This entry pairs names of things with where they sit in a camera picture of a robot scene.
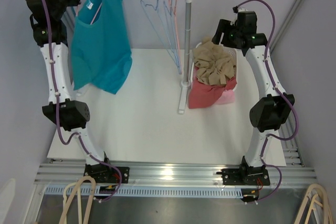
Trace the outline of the tan t-shirt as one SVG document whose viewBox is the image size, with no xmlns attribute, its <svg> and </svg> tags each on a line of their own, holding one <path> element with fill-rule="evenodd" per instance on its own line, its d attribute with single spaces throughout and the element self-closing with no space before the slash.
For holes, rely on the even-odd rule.
<svg viewBox="0 0 336 224">
<path fill-rule="evenodd" d="M 236 60 L 209 36 L 193 49 L 193 57 L 196 77 L 202 84 L 225 87 L 235 77 Z"/>
</svg>

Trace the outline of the light blue wire hanger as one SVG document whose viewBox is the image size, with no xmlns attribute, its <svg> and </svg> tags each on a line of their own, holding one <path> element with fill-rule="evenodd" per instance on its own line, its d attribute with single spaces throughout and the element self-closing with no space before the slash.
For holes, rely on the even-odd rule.
<svg viewBox="0 0 336 224">
<path fill-rule="evenodd" d="M 147 17 L 151 27 L 153 28 L 158 40 L 163 46 L 163 49 L 166 50 L 167 54 L 173 61 L 173 54 L 170 51 L 170 45 L 167 39 L 168 29 L 166 26 L 163 1 L 167 0 L 155 0 L 154 3 L 147 3 L 144 0 L 140 0 L 140 6 L 142 7 L 142 10 Z"/>
<path fill-rule="evenodd" d="M 165 14 L 165 19 L 166 19 L 166 26 L 168 29 L 167 39 L 169 41 L 170 51 L 173 54 L 173 61 L 177 67 L 178 73 L 182 74 L 181 56 L 180 56 L 180 52 L 178 53 L 176 51 L 174 31 L 173 31 L 173 17 L 171 16 L 171 12 L 170 12 L 169 0 L 163 1 L 163 7 L 164 7 L 164 14 Z"/>
</svg>

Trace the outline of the teal t-shirt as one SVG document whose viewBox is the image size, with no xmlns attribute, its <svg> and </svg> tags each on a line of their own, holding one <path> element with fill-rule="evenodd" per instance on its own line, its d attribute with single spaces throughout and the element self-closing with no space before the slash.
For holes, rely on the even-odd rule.
<svg viewBox="0 0 336 224">
<path fill-rule="evenodd" d="M 132 66 L 123 0 L 85 0 L 75 20 L 71 64 L 75 90 L 88 84 L 112 94 L 121 89 Z"/>
</svg>

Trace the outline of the pink t-shirt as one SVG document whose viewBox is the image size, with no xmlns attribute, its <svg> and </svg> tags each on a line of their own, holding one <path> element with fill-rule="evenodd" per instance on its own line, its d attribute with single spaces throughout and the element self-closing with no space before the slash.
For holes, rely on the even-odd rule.
<svg viewBox="0 0 336 224">
<path fill-rule="evenodd" d="M 216 104 L 228 104 L 235 101 L 235 92 L 233 90 L 224 90 L 222 95 L 216 101 Z"/>
</svg>

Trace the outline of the coral red t-shirt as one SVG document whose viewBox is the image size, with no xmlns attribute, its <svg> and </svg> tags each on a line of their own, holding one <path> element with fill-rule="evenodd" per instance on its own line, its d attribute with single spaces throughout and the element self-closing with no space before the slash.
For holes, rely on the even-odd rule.
<svg viewBox="0 0 336 224">
<path fill-rule="evenodd" d="M 237 81 L 233 77 L 227 81 L 225 86 L 211 86 L 200 83 L 197 78 L 193 79 L 191 91 L 188 96 L 189 109 L 203 109 L 216 105 L 216 101 L 222 95 L 224 90 L 233 90 Z"/>
</svg>

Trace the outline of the pink wire hanger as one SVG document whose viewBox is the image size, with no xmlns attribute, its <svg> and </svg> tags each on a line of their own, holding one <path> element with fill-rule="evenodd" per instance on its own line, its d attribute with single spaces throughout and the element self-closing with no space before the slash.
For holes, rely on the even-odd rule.
<svg viewBox="0 0 336 224">
<path fill-rule="evenodd" d="M 176 16 L 177 0 L 169 0 L 169 5 L 170 5 L 171 16 L 173 17 L 173 31 L 174 31 L 176 51 L 179 53 L 180 52 L 180 40 L 179 40 L 179 32 L 177 28 L 177 16 Z"/>
</svg>

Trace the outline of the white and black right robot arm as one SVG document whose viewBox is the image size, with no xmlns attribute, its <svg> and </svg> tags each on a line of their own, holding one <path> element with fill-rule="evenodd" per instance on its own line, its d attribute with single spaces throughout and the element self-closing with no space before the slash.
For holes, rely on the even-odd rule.
<svg viewBox="0 0 336 224">
<path fill-rule="evenodd" d="M 224 185 L 254 186 L 258 181 L 270 185 L 266 169 L 266 153 L 270 138 L 286 122 L 295 98 L 287 94 L 279 83 L 270 57 L 268 40 L 257 32 L 257 15 L 253 11 L 236 11 L 236 20 L 221 19 L 212 42 L 241 50 L 249 63 L 259 92 L 259 101 L 250 109 L 253 134 L 247 153 L 238 168 L 224 168 L 218 172 Z"/>
</svg>

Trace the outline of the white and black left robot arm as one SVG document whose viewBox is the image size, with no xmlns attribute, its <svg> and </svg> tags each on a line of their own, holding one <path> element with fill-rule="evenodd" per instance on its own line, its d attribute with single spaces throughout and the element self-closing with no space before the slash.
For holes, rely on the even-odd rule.
<svg viewBox="0 0 336 224">
<path fill-rule="evenodd" d="M 68 68 L 67 28 L 62 16 L 80 0 L 25 0 L 31 11 L 33 37 L 45 61 L 49 98 L 42 107 L 45 117 L 57 127 L 63 145 L 76 140 L 85 155 L 84 174 L 99 183 L 112 181 L 113 169 L 109 159 L 99 148 L 88 130 L 90 111 L 86 103 L 76 99 Z"/>
</svg>

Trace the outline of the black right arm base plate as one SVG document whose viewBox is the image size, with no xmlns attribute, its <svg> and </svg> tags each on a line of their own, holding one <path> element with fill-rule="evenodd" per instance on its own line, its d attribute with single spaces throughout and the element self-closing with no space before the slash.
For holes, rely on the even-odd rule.
<svg viewBox="0 0 336 224">
<path fill-rule="evenodd" d="M 216 175 L 221 175 L 223 185 L 257 186 L 260 181 L 263 186 L 270 186 L 270 178 L 265 166 L 249 169 L 224 168 L 216 172 Z"/>
</svg>

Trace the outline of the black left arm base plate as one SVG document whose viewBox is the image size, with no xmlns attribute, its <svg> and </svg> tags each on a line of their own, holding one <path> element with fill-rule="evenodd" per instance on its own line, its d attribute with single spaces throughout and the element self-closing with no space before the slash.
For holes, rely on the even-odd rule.
<svg viewBox="0 0 336 224">
<path fill-rule="evenodd" d="M 130 168 L 126 166 L 117 166 L 120 174 L 111 167 L 100 163 L 95 165 L 85 165 L 84 175 L 91 176 L 97 183 L 112 183 L 118 184 L 121 180 L 122 184 L 127 184 L 129 181 Z"/>
</svg>

